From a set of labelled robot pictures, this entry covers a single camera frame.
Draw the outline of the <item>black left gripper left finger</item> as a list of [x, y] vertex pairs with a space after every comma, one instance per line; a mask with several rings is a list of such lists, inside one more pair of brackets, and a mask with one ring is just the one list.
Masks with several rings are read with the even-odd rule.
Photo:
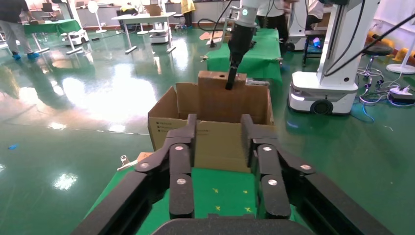
[[169, 130], [163, 146], [139, 161], [72, 231], [74, 235], [134, 235], [154, 203], [169, 192], [169, 217], [194, 218], [191, 170], [197, 115]]

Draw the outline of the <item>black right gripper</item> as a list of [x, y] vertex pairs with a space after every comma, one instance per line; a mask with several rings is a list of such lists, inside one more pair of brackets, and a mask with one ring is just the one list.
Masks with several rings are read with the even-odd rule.
[[256, 34], [256, 27], [247, 27], [235, 24], [231, 31], [231, 37], [228, 41], [230, 51], [230, 69], [225, 85], [226, 90], [233, 88], [235, 78], [237, 77], [238, 66], [243, 56], [251, 49], [253, 36]]

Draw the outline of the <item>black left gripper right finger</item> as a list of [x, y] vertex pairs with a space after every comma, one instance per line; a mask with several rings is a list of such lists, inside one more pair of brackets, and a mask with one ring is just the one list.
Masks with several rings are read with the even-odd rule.
[[240, 120], [246, 163], [255, 176], [259, 229], [278, 235], [388, 235], [390, 230], [324, 174], [283, 149], [275, 132]]

